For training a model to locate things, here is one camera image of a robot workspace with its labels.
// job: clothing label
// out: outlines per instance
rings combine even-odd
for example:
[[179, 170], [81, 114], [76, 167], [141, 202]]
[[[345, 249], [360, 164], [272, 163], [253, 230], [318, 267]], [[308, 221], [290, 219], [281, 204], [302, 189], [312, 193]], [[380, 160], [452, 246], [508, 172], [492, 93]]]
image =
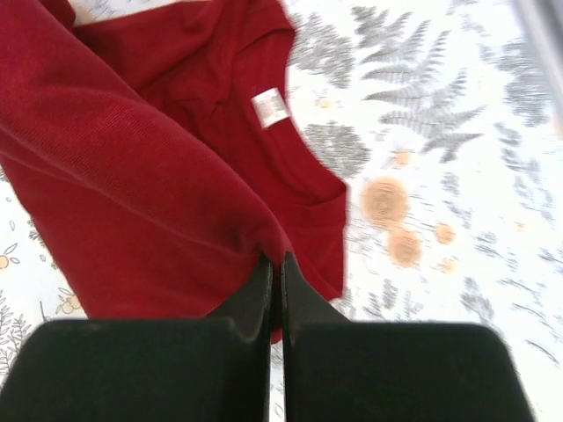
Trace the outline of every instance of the clothing label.
[[252, 103], [264, 129], [289, 117], [288, 108], [277, 88], [262, 92], [252, 99]]

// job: patterned surface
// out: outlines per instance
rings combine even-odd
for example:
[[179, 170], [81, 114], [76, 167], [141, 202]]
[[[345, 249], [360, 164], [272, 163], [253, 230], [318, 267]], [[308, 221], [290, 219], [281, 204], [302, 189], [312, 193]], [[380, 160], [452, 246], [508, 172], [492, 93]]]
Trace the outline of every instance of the patterned surface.
[[[78, 24], [171, 2], [72, 1]], [[510, 7], [287, 0], [287, 8], [299, 29], [290, 108], [319, 159], [351, 187], [347, 291], [335, 306], [358, 320], [493, 327], [538, 420], [559, 421], [563, 148]], [[84, 314], [0, 179], [1, 376], [38, 324]], [[271, 414], [282, 420], [278, 346], [273, 365]]]

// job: red cloth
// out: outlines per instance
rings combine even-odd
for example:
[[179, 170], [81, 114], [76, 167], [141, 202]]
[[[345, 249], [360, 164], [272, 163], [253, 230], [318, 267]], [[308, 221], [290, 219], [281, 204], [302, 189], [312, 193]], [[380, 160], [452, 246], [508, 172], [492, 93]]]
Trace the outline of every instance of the red cloth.
[[[66, 0], [43, 1], [70, 29]], [[280, 264], [285, 232], [311, 285], [340, 295], [346, 187], [291, 120], [263, 130], [252, 108], [285, 92], [294, 32], [276, 0], [75, 28], [119, 77], [33, 0], [0, 16], [0, 164], [90, 317], [206, 315], [259, 251]]]

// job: red t-shirt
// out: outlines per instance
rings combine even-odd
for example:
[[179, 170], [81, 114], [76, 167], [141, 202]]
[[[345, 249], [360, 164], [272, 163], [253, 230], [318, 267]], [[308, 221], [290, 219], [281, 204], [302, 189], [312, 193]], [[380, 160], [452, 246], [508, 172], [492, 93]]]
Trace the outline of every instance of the red t-shirt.
[[[66, 0], [43, 2], [70, 29]], [[340, 295], [346, 187], [291, 119], [263, 129], [252, 106], [285, 93], [294, 32], [276, 0], [74, 28], [114, 72], [33, 0], [1, 16], [0, 164], [89, 317], [204, 316], [260, 251], [279, 265], [287, 237], [311, 285]]]

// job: red sleeve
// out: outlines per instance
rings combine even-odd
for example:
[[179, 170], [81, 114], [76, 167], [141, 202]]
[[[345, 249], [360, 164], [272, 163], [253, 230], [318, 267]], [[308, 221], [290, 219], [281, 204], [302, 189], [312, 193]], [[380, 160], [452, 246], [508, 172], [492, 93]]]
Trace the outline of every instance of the red sleeve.
[[282, 261], [285, 236], [262, 200], [38, 0], [0, 1], [0, 40], [0, 154], [39, 159], [186, 238]]

